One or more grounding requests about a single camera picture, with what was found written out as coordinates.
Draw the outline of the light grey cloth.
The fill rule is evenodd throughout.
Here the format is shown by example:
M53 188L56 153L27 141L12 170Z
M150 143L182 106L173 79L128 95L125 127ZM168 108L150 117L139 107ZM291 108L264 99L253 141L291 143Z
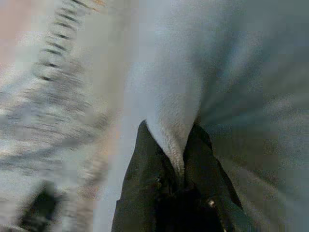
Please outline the light grey cloth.
M178 173L196 119L261 231L309 232L309 0L124 0L126 120Z

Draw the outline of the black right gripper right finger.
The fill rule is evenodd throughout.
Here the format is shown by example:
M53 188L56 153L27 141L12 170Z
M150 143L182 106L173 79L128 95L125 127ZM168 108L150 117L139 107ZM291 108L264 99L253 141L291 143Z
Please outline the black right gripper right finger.
M246 232L246 215L236 190L213 155L208 134L198 125L190 131L184 152L185 179L200 194L200 205L209 209L218 232Z

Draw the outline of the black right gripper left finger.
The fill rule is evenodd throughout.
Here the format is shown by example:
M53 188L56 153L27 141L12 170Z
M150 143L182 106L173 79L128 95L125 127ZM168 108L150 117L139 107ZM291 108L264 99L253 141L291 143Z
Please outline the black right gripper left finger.
M183 153L165 154L144 120L116 202L111 232L185 232Z

